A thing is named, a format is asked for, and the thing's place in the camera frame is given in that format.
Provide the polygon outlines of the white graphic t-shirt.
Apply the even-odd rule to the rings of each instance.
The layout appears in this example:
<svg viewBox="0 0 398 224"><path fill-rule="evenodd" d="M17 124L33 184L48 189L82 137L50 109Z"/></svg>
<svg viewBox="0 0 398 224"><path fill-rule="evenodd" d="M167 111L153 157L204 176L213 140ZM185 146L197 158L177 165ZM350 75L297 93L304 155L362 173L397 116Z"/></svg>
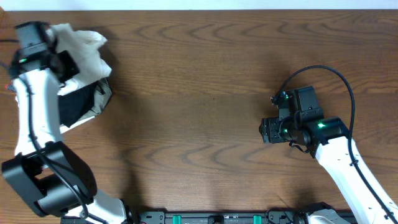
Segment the white graphic t-shirt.
<svg viewBox="0 0 398 224"><path fill-rule="evenodd" d="M106 37L95 31L73 30L69 23L51 25L47 34L51 40L58 41L56 52L66 50L79 69L58 95L67 95L110 76L112 68L100 55L100 48L108 41Z"/></svg>

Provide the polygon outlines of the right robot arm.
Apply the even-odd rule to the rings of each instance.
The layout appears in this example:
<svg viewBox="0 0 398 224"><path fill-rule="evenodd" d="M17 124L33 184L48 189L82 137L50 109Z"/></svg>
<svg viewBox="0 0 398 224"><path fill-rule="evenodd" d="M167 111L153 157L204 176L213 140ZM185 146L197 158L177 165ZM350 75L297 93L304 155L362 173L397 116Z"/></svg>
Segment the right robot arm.
<svg viewBox="0 0 398 224"><path fill-rule="evenodd" d="M328 172L357 223L395 223L397 204L386 194L339 117L325 118L313 87L283 91L272 98L279 114L259 126L265 143L287 142L309 153Z"/></svg>

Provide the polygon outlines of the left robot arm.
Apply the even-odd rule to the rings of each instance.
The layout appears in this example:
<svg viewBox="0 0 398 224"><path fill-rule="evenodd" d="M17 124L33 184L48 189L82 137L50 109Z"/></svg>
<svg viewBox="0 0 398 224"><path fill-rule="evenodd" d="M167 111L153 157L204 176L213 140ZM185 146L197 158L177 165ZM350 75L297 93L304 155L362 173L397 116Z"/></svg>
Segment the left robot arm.
<svg viewBox="0 0 398 224"><path fill-rule="evenodd" d="M99 49L106 38L30 21L16 26L20 45L8 72L19 109L19 137L1 172L39 217L62 223L132 223L125 203L99 190L90 167L64 141L58 100L109 76Z"/></svg>

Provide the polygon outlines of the black folded garment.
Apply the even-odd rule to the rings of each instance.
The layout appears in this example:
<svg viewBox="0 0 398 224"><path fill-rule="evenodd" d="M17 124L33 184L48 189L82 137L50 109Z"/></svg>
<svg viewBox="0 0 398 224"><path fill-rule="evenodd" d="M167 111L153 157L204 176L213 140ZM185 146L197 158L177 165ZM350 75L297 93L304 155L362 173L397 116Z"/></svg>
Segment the black folded garment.
<svg viewBox="0 0 398 224"><path fill-rule="evenodd" d="M70 127L94 105L94 95L98 82L58 97L60 124Z"/></svg>

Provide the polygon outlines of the khaki folded garment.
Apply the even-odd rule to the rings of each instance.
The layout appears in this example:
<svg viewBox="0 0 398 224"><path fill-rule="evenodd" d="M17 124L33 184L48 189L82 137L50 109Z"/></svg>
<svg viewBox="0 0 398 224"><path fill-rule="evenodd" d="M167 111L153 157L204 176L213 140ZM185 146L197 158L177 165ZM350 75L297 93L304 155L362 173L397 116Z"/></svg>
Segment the khaki folded garment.
<svg viewBox="0 0 398 224"><path fill-rule="evenodd" d="M113 92L109 84L109 78L102 78L96 82L88 95L79 121L101 114L107 106Z"/></svg>

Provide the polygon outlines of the white folded garment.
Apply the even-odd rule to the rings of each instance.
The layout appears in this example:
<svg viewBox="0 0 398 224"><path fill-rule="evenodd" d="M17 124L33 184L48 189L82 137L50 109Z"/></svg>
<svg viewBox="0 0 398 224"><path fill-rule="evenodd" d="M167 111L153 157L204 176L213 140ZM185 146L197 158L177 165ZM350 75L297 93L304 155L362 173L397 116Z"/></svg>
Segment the white folded garment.
<svg viewBox="0 0 398 224"><path fill-rule="evenodd" d="M71 125L70 127L67 127L67 126L62 124L60 126L60 133L63 134L63 133L65 133L65 132L67 132L67 131L69 131L69 130L71 130L73 128L76 128L77 126L80 126L80 125L84 124L85 122L87 122L87 121L89 121L91 119L94 119L94 118L95 118L95 116L91 116L89 118L81 119L81 120L77 121L76 123L74 123L73 125Z"/></svg>

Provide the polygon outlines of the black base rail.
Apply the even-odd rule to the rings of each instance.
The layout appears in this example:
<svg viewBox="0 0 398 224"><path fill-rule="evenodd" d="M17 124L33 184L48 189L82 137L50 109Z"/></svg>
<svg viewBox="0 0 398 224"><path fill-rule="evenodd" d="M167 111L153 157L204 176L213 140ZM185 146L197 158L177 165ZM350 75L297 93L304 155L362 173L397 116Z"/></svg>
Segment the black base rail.
<svg viewBox="0 0 398 224"><path fill-rule="evenodd" d="M166 210L127 213L124 223L141 224L306 224L356 223L352 212L335 211L324 202L301 210L270 208L265 212L168 212Z"/></svg>

